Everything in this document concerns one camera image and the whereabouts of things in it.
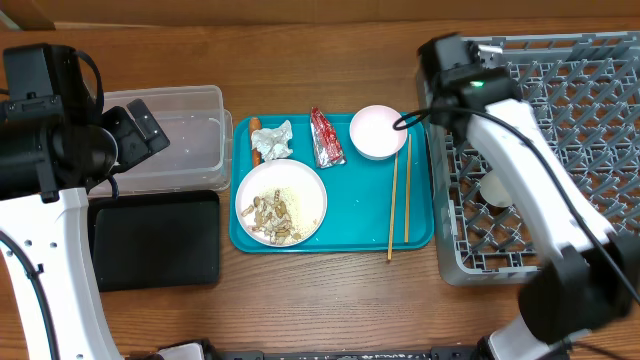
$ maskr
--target teal tray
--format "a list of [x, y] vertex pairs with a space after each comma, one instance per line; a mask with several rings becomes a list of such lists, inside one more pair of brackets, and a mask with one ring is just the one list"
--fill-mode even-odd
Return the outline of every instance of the teal tray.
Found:
[[[275, 248], [253, 240], [242, 229], [236, 215], [236, 193], [242, 179], [251, 171], [249, 120], [236, 127], [233, 142], [231, 174], [231, 206], [229, 235], [233, 244], [247, 253], [319, 253], [387, 250], [391, 216], [391, 190], [394, 157], [382, 161], [365, 159], [349, 138], [349, 124], [353, 114], [328, 114], [336, 128], [347, 163], [328, 169], [318, 169], [313, 157], [309, 115], [258, 116], [263, 128], [275, 128], [285, 120], [291, 122], [293, 149], [290, 159], [314, 169], [327, 189], [328, 208], [322, 225], [308, 240]], [[412, 134], [411, 213], [409, 242], [404, 242], [405, 193], [407, 178], [407, 144], [398, 154], [398, 187], [393, 237], [394, 250], [419, 249], [431, 240], [434, 230], [429, 156], [422, 125], [409, 129]]]

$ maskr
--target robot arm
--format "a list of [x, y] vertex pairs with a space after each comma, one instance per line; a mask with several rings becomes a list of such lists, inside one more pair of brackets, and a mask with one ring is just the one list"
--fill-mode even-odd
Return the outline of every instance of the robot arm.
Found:
[[[95, 101], [79, 59], [97, 77]], [[10, 99], [0, 102], [0, 249], [30, 357], [121, 359], [91, 262], [87, 192], [169, 140], [141, 100], [129, 112], [102, 114], [100, 74], [83, 52], [38, 44], [6, 49], [4, 63]]]
[[640, 241], [615, 234], [582, 196], [540, 133], [531, 106], [520, 101], [505, 69], [485, 68], [478, 51], [457, 35], [423, 45], [418, 54], [430, 106], [401, 120], [418, 114], [417, 121], [452, 132], [458, 145], [468, 141], [487, 159], [521, 212], [544, 267], [520, 291], [521, 314], [482, 339], [475, 356], [535, 360], [554, 352], [562, 341], [575, 340], [630, 312], [631, 286], [623, 286], [598, 251], [609, 254], [613, 266], [637, 287]]

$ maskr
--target gray dish rack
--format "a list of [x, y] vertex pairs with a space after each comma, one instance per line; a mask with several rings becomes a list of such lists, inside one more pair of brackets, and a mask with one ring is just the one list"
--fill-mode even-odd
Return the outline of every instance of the gray dish rack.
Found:
[[[503, 48], [500, 60], [533, 106], [540, 130], [578, 188], [616, 231], [636, 234], [639, 36], [623, 32], [466, 39]], [[417, 82], [424, 107], [420, 74]], [[468, 144], [454, 147], [442, 128], [430, 126], [428, 135], [442, 277], [452, 285], [527, 281], [540, 264], [517, 209], [490, 208], [478, 197], [479, 180], [490, 165]]]

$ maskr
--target crumpled tissue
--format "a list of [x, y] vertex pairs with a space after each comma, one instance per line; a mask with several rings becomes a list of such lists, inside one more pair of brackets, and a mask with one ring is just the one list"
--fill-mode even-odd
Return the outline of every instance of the crumpled tissue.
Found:
[[288, 142], [293, 138], [291, 123], [285, 121], [275, 129], [260, 129], [251, 134], [251, 149], [257, 149], [262, 160], [283, 159], [293, 153]]

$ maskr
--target plastic container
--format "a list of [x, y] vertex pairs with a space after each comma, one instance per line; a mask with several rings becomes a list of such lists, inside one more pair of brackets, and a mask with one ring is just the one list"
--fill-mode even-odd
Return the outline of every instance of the plastic container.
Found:
[[[115, 176], [120, 194], [210, 189], [231, 181], [233, 123], [217, 86], [118, 91], [105, 94], [105, 110], [142, 99], [171, 145], [124, 174]], [[111, 194], [103, 182], [91, 196]]]

